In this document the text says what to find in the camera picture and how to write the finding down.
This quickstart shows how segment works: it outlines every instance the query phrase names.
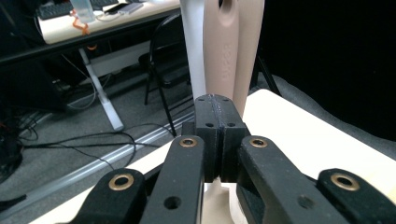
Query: table leg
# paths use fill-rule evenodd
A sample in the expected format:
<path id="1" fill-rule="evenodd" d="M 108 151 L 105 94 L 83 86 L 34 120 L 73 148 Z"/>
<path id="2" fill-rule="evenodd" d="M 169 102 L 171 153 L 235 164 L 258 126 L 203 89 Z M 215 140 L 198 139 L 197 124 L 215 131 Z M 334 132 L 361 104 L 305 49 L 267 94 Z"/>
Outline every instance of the table leg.
<path id="1" fill-rule="evenodd" d="M 82 60 L 84 61 L 88 73 L 90 74 L 92 83 L 98 92 L 99 100 L 103 106 L 103 109 L 107 114 L 108 119 L 110 120 L 111 125 L 113 126 L 114 131 L 121 131 L 124 126 L 120 120 L 119 115 L 114 109 L 113 104 L 111 104 L 111 101 L 108 99 L 105 91 L 103 90 L 102 84 L 100 83 L 98 77 L 93 71 L 90 60 L 87 57 L 87 54 L 85 53 L 84 49 L 79 49 L 78 51 L 82 57 Z"/>

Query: chair leg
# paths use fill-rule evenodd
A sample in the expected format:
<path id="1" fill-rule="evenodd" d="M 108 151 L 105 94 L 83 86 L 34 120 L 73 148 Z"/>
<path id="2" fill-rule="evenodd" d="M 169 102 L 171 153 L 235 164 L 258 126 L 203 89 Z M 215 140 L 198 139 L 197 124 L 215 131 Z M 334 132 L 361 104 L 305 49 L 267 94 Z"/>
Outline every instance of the chair leg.
<path id="1" fill-rule="evenodd" d="M 148 73 L 148 78 L 146 81 L 145 105 L 148 104 L 148 100 L 149 100 L 149 84 L 150 84 L 151 80 L 152 80 L 152 74 Z"/>
<path id="2" fill-rule="evenodd" d="M 275 94 L 277 94 L 279 96 L 282 96 L 280 94 L 279 89 L 277 88 L 277 85 L 276 85 L 276 83 L 274 81 L 273 76 L 271 75 L 270 71 L 268 70 L 267 65 L 265 64 L 264 60 L 259 55 L 256 56 L 256 63 L 258 64 L 258 66 L 262 70 L 262 74 L 264 75 L 265 80 L 268 83 L 270 91 L 272 91 L 273 93 L 275 93 Z"/>
<path id="3" fill-rule="evenodd" d="M 168 103 L 166 103 L 165 95 L 163 94 L 163 88 L 161 88 L 161 86 L 158 86 L 158 90 L 160 91 L 161 99 L 163 100 L 163 108 L 165 109 L 166 117 L 168 117 L 169 125 L 171 126 L 171 130 L 172 130 L 172 135 L 176 137 L 177 134 L 176 134 L 175 126 L 173 124 L 171 113 L 168 108 Z"/>

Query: white table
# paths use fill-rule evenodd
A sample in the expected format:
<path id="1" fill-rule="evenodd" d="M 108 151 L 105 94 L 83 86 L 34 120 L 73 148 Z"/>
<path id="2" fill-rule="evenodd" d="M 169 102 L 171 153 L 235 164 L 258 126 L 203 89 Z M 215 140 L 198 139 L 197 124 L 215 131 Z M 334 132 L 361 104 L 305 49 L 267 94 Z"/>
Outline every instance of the white table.
<path id="1" fill-rule="evenodd" d="M 359 175 L 396 203 L 396 161 L 300 107 L 269 91 L 257 91 L 247 98 L 243 120 L 251 134 L 272 139 L 304 174 L 317 178 L 319 172 L 325 169 L 345 169 Z M 128 168 L 146 173 L 163 162 L 169 146 L 159 148 Z M 54 208 L 33 223 L 70 221 L 90 190 Z M 228 204 L 223 201 L 228 195 L 221 191 L 217 196 L 218 200 L 205 197 L 203 223 L 216 223 L 213 220 L 217 218 L 219 221 L 219 217 L 222 218 L 221 223 L 231 223 Z"/>
<path id="2" fill-rule="evenodd" d="M 104 7 L 107 10 L 115 5 Z M 95 20 L 88 24 L 91 34 L 99 31 L 103 31 L 108 28 L 112 28 L 118 25 L 122 25 L 128 22 L 145 19 L 157 14 L 161 14 L 166 11 L 179 8 L 180 3 L 178 0 L 150 0 L 143 4 L 143 7 L 130 15 L 124 16 L 106 16 L 100 21 Z M 74 17 L 62 16 L 50 20 L 42 21 L 38 19 L 41 33 L 47 44 L 54 44 L 64 40 L 81 36 L 81 31 L 73 27 Z"/>

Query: keyboard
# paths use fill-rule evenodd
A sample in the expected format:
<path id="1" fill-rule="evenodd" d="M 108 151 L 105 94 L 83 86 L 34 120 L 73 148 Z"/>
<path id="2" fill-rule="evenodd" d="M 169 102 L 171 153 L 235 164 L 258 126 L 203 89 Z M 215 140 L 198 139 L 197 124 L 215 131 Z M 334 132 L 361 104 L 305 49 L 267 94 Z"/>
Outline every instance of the keyboard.
<path id="1" fill-rule="evenodd" d="M 93 9 L 106 7 L 114 4 L 118 4 L 118 0 L 91 0 Z M 48 20 L 56 17 L 69 15 L 70 11 L 73 10 L 73 6 L 70 2 L 64 2 L 61 4 L 55 4 L 51 6 L 39 7 L 36 11 L 37 16 L 41 20 Z"/>

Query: black cable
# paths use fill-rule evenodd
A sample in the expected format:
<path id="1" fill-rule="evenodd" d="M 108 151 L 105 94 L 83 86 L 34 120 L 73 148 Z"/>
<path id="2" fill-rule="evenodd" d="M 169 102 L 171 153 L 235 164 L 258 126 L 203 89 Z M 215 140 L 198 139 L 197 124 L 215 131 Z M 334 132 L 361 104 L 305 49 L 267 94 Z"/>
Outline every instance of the black cable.
<path id="1" fill-rule="evenodd" d="M 29 134 L 30 134 L 30 136 L 32 136 L 32 133 L 34 133 L 35 134 L 35 137 L 34 138 L 26 138 L 26 137 L 19 137 L 21 140 L 24 140 L 24 141 L 36 141 L 36 140 L 38 140 L 38 133 L 35 131 L 35 128 L 33 128 L 33 127 L 30 127 L 30 128 L 27 128 L 27 129 L 25 129 L 26 131 L 29 131 Z"/>
<path id="2" fill-rule="evenodd" d="M 129 158 L 129 160 L 125 163 L 124 167 L 127 167 L 129 165 L 129 163 L 131 163 L 131 161 L 134 159 L 134 154 L 136 154 L 136 142 L 134 141 L 134 151 L 132 151 L 131 153 L 131 157 Z"/>
<path id="3" fill-rule="evenodd" d="M 73 141 L 73 140 L 89 138 L 89 137 L 95 137 L 95 136 L 100 136 L 100 135 L 126 135 L 126 136 L 128 136 L 131 139 L 131 142 L 134 142 L 134 139 L 128 133 L 123 133 L 123 132 L 117 132 L 117 133 L 90 133 L 90 134 L 85 134 L 85 135 L 82 135 L 82 136 L 66 138 L 64 140 L 57 141 L 57 142 L 49 142 L 49 143 L 37 144 L 37 145 L 28 145 L 26 147 L 27 148 L 29 148 L 29 147 L 46 147 L 46 146 L 51 146 L 51 145 L 59 145 L 61 143 L 70 142 L 70 141 Z"/>
<path id="4" fill-rule="evenodd" d="M 139 146 L 144 146 L 144 147 L 161 147 L 158 145 L 153 145 L 153 144 L 148 144 L 148 143 L 134 143 L 135 145 L 139 145 Z M 123 146 L 123 145 L 131 145 L 130 142 L 120 142 L 120 143 L 104 143 L 104 144 L 88 144 L 88 145 L 73 145 L 70 147 L 112 147 L 112 146 Z M 25 147 L 26 149 L 32 149 L 32 148 L 61 148 L 61 147 L 57 147 L 55 146 L 45 146 L 45 147 L 41 147 L 41 146 L 35 146 L 35 145 L 29 145 Z"/>
<path id="5" fill-rule="evenodd" d="M 142 127 L 142 126 L 157 126 L 157 127 L 160 127 L 160 128 L 162 128 L 162 129 L 164 129 L 164 130 L 166 130 L 166 131 L 168 131 L 171 135 L 172 135 L 172 132 L 169 130 L 169 129 L 167 129 L 167 128 L 165 128 L 164 126 L 162 126 L 161 124 L 156 124 L 156 123 L 144 123 L 144 124 L 138 124 L 138 125 L 135 125 L 135 126 L 132 126 L 132 127 L 129 127 L 129 128 L 127 128 L 127 129 L 125 129 L 124 131 L 128 131 L 128 130 L 131 130 L 131 129 L 133 129 L 133 128 L 138 128 L 138 127 Z"/>
<path id="6" fill-rule="evenodd" d="M 62 146 L 62 147 L 66 147 L 66 148 L 72 148 L 72 149 L 74 149 L 75 151 L 77 151 L 77 152 L 79 152 L 79 153 L 81 153 L 81 154 L 83 154 L 83 155 L 85 155 L 85 156 L 95 158 L 95 159 L 97 159 L 97 160 L 99 160 L 99 161 L 103 161 L 103 162 L 107 163 L 107 165 L 111 168 L 111 170 L 114 171 L 114 167 L 110 164 L 110 162 L 108 162 L 108 161 L 106 161 L 106 160 L 103 160 L 103 159 L 100 158 L 100 157 L 93 156 L 93 155 L 91 155 L 91 154 L 85 153 L 85 152 L 79 150 L 79 149 L 76 148 L 76 147 L 65 146 L 65 145 L 62 145 L 62 144 L 58 144 L 58 145 L 59 145 L 59 146 Z"/>

